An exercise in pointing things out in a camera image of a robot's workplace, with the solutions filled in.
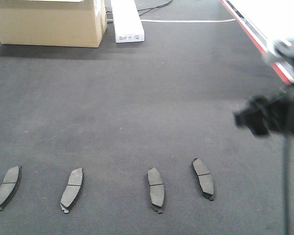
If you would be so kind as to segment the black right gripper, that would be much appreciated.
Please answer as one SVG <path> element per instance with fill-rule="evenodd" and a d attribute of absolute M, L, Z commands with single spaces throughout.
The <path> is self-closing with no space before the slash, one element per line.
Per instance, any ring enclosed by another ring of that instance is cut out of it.
<path fill-rule="evenodd" d="M 256 136 L 267 136 L 270 131 L 294 135 L 294 84 L 270 96 L 255 96 L 249 105 L 233 113 L 237 127 L 248 127 Z"/>

